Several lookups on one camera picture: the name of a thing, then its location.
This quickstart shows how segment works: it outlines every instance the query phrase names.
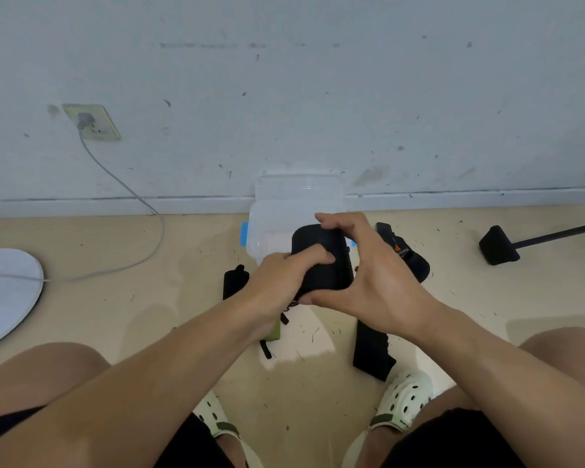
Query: person's left hand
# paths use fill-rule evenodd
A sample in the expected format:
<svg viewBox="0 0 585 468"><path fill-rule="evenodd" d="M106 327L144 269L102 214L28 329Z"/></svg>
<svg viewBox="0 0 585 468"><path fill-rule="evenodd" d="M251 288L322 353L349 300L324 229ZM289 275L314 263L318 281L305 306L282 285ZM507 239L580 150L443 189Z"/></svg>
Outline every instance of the person's left hand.
<svg viewBox="0 0 585 468"><path fill-rule="evenodd" d="M271 331L280 313L291 303L301 287L303 276L314 265L330 265L335 261L320 244L310 246L300 253L269 254L251 275L247 285L236 296L247 299L259 313L263 323L257 329L258 338Z"/></svg>

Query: forearm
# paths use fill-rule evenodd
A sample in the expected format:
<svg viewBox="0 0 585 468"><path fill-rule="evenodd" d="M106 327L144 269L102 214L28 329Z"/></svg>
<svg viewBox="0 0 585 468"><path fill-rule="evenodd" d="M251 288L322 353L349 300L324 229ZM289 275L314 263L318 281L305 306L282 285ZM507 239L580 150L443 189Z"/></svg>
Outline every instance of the forearm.
<svg viewBox="0 0 585 468"><path fill-rule="evenodd" d="M585 386L442 308L412 338L484 411L528 467L585 467Z"/></svg>
<svg viewBox="0 0 585 468"><path fill-rule="evenodd" d="M250 344L248 303L226 300L0 438L0 466L151 467Z"/></svg>

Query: baseboard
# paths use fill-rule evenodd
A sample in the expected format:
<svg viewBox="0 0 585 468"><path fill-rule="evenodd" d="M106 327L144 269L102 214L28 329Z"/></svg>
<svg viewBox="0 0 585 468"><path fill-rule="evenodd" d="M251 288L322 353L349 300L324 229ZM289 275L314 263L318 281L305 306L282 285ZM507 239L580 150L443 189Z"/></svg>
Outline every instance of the baseboard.
<svg viewBox="0 0 585 468"><path fill-rule="evenodd" d="M146 200L164 214L248 213L254 198L247 196L149 197ZM585 203L583 188L384 193L345 197L345 207L352 212L580 203ZM148 212L133 198L0 200L0 218L145 215Z"/></svg>

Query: transparent plastic box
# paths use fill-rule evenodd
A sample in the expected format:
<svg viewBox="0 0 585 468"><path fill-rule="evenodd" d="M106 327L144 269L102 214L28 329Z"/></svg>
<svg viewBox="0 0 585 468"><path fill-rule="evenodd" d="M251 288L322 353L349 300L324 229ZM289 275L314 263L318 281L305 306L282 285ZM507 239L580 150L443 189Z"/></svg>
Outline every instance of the transparent plastic box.
<svg viewBox="0 0 585 468"><path fill-rule="evenodd" d="M297 228L318 223L314 213L344 212L344 187L334 175L273 175L256 181L247 253L259 263L271 253L289 253Z"/></svg>

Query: white power cord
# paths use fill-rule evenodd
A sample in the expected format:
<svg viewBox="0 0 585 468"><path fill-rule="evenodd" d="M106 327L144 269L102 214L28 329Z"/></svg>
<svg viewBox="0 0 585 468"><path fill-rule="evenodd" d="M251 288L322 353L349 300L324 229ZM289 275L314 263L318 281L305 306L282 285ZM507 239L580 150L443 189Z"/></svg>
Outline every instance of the white power cord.
<svg viewBox="0 0 585 468"><path fill-rule="evenodd" d="M101 167L101 169L104 172L106 172L113 179L115 179L117 182L119 182L119 184L123 188L125 188L125 190L127 190L128 192L130 192L134 198L136 198L139 202L141 202L143 205L145 205L147 208L149 208L152 212L154 212L158 216L158 218L160 219L160 224L162 226L162 231L160 233L160 239L158 240L158 243L156 244L156 247L153 249L153 251L151 253L149 253L146 257L144 257L140 261L137 261L136 263L132 263L131 265L128 265L128 266L113 267L111 269L103 269L101 271L95 271L93 273L84 274L84 275L81 275L81 276L73 276L73 277L70 277L70 278L43 279L43 278L31 278L31 277L28 277L28 276L19 276L19 275L13 275L13 274L0 274L0 278L16 278L16 279L24 279L24 280L27 280L27 281L43 281L44 283L58 283L58 282L65 283L65 282L73 282L73 281L82 281L83 279L93 278L95 276L104 276L104 275L108 275L108 274L113 274L113 273L117 273L119 271L125 271L125 269L130 269L131 267L138 266L141 263L144 263L145 261L147 261L148 259L150 259L152 256L154 256L158 252L158 250L160 249L160 245L163 244L164 232L165 232L163 216L152 205L150 205L149 203L147 203L145 201L145 199L143 199L139 194L137 194L130 187L128 187L115 174L113 174L108 169L106 169L97 160L97 158L93 155L93 153L91 151L89 151L89 148L86 147L85 139L82 136L82 130L84 130L87 126L90 126L93 123L95 123L95 118L93 117L93 115L91 115L89 113L79 113L78 114L78 120L79 120L78 121L78 136L80 137L80 143L82 144L82 147L85 149L86 153L89 155L89 157L91 157L91 159L94 160L94 162L96 164L98 164Z"/></svg>

